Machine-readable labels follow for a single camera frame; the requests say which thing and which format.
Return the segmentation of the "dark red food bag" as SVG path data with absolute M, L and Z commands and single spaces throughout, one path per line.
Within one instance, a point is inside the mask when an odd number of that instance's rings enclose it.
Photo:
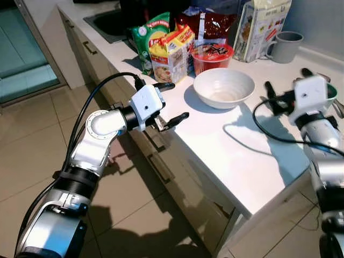
M 208 44 L 227 44 L 229 30 L 234 24 L 236 14 L 225 15 L 209 8 L 190 6 L 174 18 L 177 27 L 189 27 L 196 35 L 192 46 Z

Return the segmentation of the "white kitchen counter cabinet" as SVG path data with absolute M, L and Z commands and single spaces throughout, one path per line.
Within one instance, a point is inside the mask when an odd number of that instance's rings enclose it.
M 163 93 L 163 120 L 189 112 L 190 118 L 173 130 L 159 132 L 166 144 L 156 152 L 142 133 L 131 138 L 146 157 L 157 154 L 175 178 L 165 184 L 191 226 L 189 235 L 211 256 L 231 258 L 239 248 L 266 244 L 270 250 L 244 258 L 320 258 L 320 213 L 315 201 L 300 189 L 310 186 L 310 160 L 303 145 L 270 139 L 252 119 L 252 109 L 264 95 L 257 66 L 248 75 L 255 93 L 231 110 L 204 104 L 185 77 Z M 288 199 L 303 204 L 304 220 L 285 236 L 275 233 L 277 222 L 288 216 Z

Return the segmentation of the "white ceramic bowl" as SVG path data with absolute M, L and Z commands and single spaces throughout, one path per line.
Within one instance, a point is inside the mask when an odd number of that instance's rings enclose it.
M 205 70 L 192 84 L 199 99 L 216 110 L 235 108 L 253 95 L 255 88 L 250 76 L 226 67 Z

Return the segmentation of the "green snack bag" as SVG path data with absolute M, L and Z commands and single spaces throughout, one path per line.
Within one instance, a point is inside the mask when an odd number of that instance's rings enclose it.
M 163 12 L 153 17 L 144 25 L 127 29 L 138 54 L 142 73 L 145 75 L 153 75 L 153 65 L 149 50 L 170 32 L 169 22 L 170 12 Z

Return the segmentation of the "steel kitchen sink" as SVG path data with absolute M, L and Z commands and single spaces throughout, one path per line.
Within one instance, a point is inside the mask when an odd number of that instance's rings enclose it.
M 86 17 L 83 20 L 109 44 L 130 41 L 132 39 L 131 28 L 144 22 L 141 14 L 120 8 Z

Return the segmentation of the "red instant noodle cup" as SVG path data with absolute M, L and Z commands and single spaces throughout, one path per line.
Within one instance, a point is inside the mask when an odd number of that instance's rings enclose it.
M 192 64 L 196 75 L 219 67 L 228 67 L 233 58 L 234 49 L 227 44 L 196 45 L 191 50 Z

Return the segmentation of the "mint green mug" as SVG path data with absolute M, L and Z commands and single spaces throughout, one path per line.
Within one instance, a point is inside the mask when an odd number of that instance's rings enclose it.
M 328 104 L 332 104 L 338 96 L 337 89 L 330 83 L 326 84 L 327 94 L 326 94 L 326 100 Z

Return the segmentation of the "teal glass door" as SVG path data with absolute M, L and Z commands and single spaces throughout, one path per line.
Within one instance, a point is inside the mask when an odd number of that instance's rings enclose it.
M 14 0 L 0 0 L 0 104 L 60 84 Z

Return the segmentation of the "grey mug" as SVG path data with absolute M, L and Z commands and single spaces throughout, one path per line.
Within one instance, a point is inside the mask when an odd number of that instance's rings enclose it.
M 291 62 L 303 41 L 303 35 L 298 32 L 282 31 L 270 43 L 266 57 L 271 61 L 286 64 Z

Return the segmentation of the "yellow instant noodle pack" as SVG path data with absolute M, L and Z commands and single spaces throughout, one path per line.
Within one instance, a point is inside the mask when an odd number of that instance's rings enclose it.
M 158 83 L 178 83 L 188 74 L 188 59 L 196 35 L 188 25 L 157 39 L 148 48 L 153 76 Z

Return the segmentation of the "silver metal fork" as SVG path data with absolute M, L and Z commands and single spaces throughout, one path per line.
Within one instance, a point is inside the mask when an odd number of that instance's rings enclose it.
M 339 118 L 343 119 L 344 118 L 344 106 L 343 106 L 343 104 L 339 100 L 334 99 L 333 106 L 334 106 L 334 110 L 335 110 L 336 114 L 339 116 Z

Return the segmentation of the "white printed cereal bag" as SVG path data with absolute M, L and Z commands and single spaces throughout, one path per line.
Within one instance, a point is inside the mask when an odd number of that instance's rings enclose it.
M 292 0 L 249 0 L 244 3 L 234 38 L 234 59 L 253 62 L 263 58 L 282 31 Z

